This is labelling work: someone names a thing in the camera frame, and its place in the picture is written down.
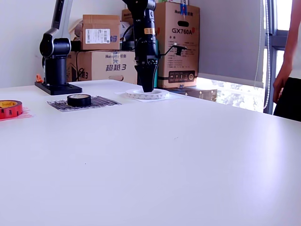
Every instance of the white tape roll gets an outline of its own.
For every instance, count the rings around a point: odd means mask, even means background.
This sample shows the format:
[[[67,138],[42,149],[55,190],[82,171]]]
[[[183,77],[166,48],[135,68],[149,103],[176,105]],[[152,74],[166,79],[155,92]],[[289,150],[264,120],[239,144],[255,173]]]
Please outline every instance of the white tape roll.
[[[169,97],[169,92],[161,89],[154,89],[151,93],[144,93],[142,89],[131,89],[126,92],[127,97],[139,100],[159,100]]]

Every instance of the window frame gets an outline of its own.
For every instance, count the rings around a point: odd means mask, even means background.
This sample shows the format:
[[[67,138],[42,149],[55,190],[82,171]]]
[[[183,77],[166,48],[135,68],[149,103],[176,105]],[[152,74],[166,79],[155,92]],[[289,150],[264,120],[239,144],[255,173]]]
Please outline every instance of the window frame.
[[[270,94],[269,102],[266,109],[263,110],[264,113],[273,114],[273,84],[276,79],[276,66],[277,66],[277,51],[285,50],[288,31],[277,29],[277,2],[276,0],[268,0],[268,16],[269,16],[269,30],[266,31],[266,41],[265,46],[268,46],[267,37],[269,36],[269,48],[270,48]],[[268,85],[269,85],[269,75],[267,72],[266,80],[266,91],[265,91],[265,102],[268,96]]]

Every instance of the black electrical tape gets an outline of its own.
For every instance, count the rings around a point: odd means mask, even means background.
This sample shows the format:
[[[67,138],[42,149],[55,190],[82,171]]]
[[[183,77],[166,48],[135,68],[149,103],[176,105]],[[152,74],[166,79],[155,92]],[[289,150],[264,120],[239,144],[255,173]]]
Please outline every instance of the black electrical tape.
[[[91,105],[91,96],[87,94],[75,94],[67,97],[67,104],[72,107],[86,107]]]

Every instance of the cardboard box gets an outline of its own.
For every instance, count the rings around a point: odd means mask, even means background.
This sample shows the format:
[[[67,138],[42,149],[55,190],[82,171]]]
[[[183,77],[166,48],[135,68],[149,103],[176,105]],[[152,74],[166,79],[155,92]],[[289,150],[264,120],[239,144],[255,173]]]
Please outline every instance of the cardboard box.
[[[187,6],[187,15],[183,16],[179,4],[158,3],[155,24],[161,53],[166,53],[174,43],[187,47],[182,56],[177,56],[176,49],[173,49],[159,60],[158,86],[160,88],[195,86],[199,62],[200,9]]]
[[[71,52],[67,58],[68,82],[75,81],[77,78],[76,62],[78,63],[80,81],[112,79],[137,84],[135,52]]]
[[[129,9],[122,10],[122,21],[128,22],[130,25],[133,25],[132,13]]]
[[[83,15],[82,50],[120,49],[120,20],[116,15]]]

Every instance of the robotic arm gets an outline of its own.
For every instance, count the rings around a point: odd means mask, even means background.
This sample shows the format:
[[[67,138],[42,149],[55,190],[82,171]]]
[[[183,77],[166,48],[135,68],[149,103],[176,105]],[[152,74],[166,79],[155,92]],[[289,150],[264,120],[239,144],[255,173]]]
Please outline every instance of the robotic arm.
[[[144,92],[154,90],[155,72],[158,67],[159,56],[156,53],[156,30],[154,10],[155,0],[123,0],[132,13],[134,20],[135,61],[138,79]],[[71,51],[68,23],[73,0],[56,0],[52,27],[47,31],[40,44],[40,52],[45,58],[43,83],[36,82],[36,86],[51,95],[81,93],[79,87],[70,85],[66,81],[66,58]],[[181,55],[184,47],[177,48],[177,55]]]

